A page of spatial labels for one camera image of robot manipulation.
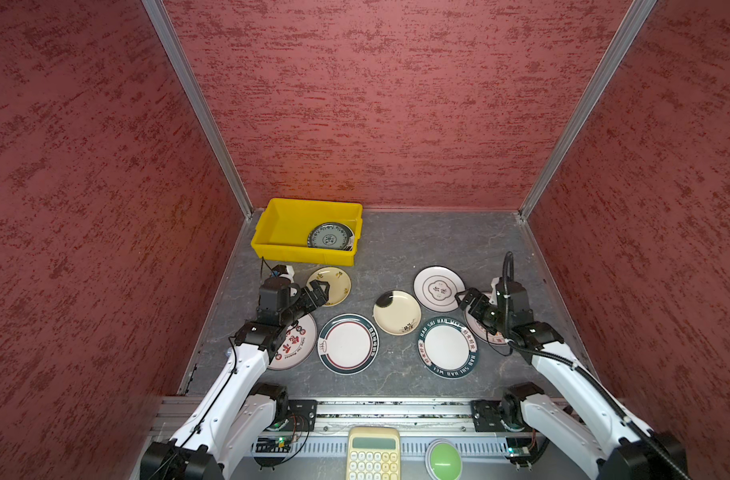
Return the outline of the blue floral rimmed plate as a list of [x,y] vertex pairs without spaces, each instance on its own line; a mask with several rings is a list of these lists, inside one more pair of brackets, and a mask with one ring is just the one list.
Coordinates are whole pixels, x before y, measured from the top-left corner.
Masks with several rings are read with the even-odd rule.
[[338,222],[326,222],[315,227],[307,239],[308,248],[350,251],[354,244],[354,231]]

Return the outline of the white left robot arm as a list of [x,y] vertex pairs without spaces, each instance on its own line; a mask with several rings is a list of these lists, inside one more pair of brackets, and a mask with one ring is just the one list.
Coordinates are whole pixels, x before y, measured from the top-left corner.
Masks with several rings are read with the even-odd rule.
[[283,386],[260,377],[298,321],[329,301],[330,285],[308,287],[290,272],[259,288],[255,318],[229,338],[230,356],[188,420],[166,442],[152,443],[140,461],[142,479],[229,479],[258,436],[287,417]]

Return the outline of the white plate orange sunburst design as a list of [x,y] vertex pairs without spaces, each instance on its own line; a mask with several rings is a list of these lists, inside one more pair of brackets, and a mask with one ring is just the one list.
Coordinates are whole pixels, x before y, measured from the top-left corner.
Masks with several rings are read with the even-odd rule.
[[500,332],[490,333],[482,323],[471,315],[469,309],[465,310],[464,316],[468,328],[478,339],[492,346],[507,346],[507,340]]

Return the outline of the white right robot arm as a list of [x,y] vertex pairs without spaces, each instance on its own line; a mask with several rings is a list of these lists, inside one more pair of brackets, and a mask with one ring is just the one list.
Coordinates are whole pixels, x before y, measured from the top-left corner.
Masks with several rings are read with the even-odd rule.
[[526,289],[502,279],[488,297],[471,288],[459,306],[498,332],[562,394],[562,408],[533,383],[510,388],[499,411],[509,427],[542,433],[591,479],[686,479],[684,445],[632,413],[581,363],[559,332],[535,319]]

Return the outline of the white plate dark green rim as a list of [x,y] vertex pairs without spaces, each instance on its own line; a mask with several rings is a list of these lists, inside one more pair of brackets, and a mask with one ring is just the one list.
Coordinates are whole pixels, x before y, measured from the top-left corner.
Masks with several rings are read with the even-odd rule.
[[352,251],[354,248],[354,245],[355,245],[355,241],[356,241],[355,231],[354,231],[354,229],[349,228],[348,226],[346,226],[346,230],[348,232],[348,241],[347,241],[347,245],[346,245],[346,251]]

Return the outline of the white plate with quatrefoil design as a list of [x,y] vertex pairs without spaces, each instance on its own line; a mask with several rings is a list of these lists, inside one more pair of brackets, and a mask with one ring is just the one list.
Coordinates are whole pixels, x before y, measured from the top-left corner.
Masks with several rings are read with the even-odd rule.
[[423,307],[438,313],[449,313],[459,307],[456,295],[465,291],[466,287],[455,271],[434,265],[417,273],[413,290]]

